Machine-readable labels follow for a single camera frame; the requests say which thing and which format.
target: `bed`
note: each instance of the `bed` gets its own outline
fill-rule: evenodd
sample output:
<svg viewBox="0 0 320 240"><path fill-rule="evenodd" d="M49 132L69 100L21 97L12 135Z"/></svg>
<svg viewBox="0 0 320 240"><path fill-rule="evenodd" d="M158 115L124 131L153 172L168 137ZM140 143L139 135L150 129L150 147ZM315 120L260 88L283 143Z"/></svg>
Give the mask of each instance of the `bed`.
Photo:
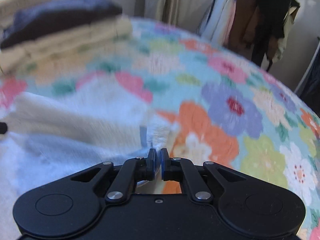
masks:
<svg viewBox="0 0 320 240"><path fill-rule="evenodd" d="M217 162L293 191L307 209L298 236L318 239L320 119L246 59L160 22L131 23L132 36L28 62L2 76L0 117L13 112L17 121L0 141L0 238L19 236L11 210L27 190L101 161L121 163L149 147L167 147L171 157ZM24 127L35 120L70 127L40 127L40 121ZM119 127L121 137L110 139ZM179 192L174 182L152 188Z"/></svg>

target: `red flower center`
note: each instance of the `red flower center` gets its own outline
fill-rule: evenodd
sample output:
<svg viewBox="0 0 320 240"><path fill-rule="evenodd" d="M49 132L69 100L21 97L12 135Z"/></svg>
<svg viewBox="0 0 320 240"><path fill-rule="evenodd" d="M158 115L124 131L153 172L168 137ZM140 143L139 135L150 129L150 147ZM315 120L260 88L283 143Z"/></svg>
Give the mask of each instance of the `red flower center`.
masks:
<svg viewBox="0 0 320 240"><path fill-rule="evenodd" d="M239 116L244 114L242 105L234 97L229 97L227 103L231 112L234 112Z"/></svg>
<svg viewBox="0 0 320 240"><path fill-rule="evenodd" d="M228 72L230 72L230 73L233 73L235 71L235 68L230 63L223 62L222 67L225 70L228 70Z"/></svg>
<svg viewBox="0 0 320 240"><path fill-rule="evenodd" d="M284 94L280 93L280 96L282 97L282 99L286 102L287 101L287 98L285 97Z"/></svg>

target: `purple flower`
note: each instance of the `purple flower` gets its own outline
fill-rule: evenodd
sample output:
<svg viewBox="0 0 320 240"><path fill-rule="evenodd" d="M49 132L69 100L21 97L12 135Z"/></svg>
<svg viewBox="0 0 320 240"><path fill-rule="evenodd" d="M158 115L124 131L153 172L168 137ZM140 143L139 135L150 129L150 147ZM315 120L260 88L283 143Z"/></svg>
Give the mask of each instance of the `purple flower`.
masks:
<svg viewBox="0 0 320 240"><path fill-rule="evenodd" d="M239 136L246 131L250 137L259 138L263 131L262 115L240 91L207 83L202 96L210 104L208 116L228 135Z"/></svg>
<svg viewBox="0 0 320 240"><path fill-rule="evenodd" d="M270 85L270 91L273 93L274 97L282 102L289 111L295 112L297 110L292 99L286 93L284 93L282 89L276 85Z"/></svg>

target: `pink garment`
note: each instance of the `pink garment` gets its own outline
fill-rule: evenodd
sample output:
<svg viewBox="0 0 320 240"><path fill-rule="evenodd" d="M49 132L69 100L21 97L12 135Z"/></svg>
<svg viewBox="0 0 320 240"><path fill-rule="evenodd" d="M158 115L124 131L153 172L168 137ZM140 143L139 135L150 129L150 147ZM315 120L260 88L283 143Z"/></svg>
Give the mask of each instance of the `pink garment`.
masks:
<svg viewBox="0 0 320 240"><path fill-rule="evenodd" d="M224 43L223 43L224 46L228 45L228 43L229 43L229 35L230 35L230 30L233 25L233 20L235 19L235 13L236 13L236 0L233 0L231 10L230 10L230 17L229 17L229 21L228 21L228 25L227 25L227 31L225 33L225 38L224 38Z"/></svg>

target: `black pole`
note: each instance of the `black pole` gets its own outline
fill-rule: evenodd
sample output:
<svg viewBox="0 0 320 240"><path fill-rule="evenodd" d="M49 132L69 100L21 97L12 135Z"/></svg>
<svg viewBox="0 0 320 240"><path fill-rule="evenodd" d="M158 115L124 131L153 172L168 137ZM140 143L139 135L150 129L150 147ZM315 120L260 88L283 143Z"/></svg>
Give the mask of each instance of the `black pole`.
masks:
<svg viewBox="0 0 320 240"><path fill-rule="evenodd" d="M212 2L212 5L211 5L211 8L210 8L210 12L209 12L209 17L208 17L208 20L207 20L207 23L209 22L209 19L211 17L211 14L212 14L212 11L213 11L213 7L214 7L214 4L216 3L216 0L213 0Z"/></svg>

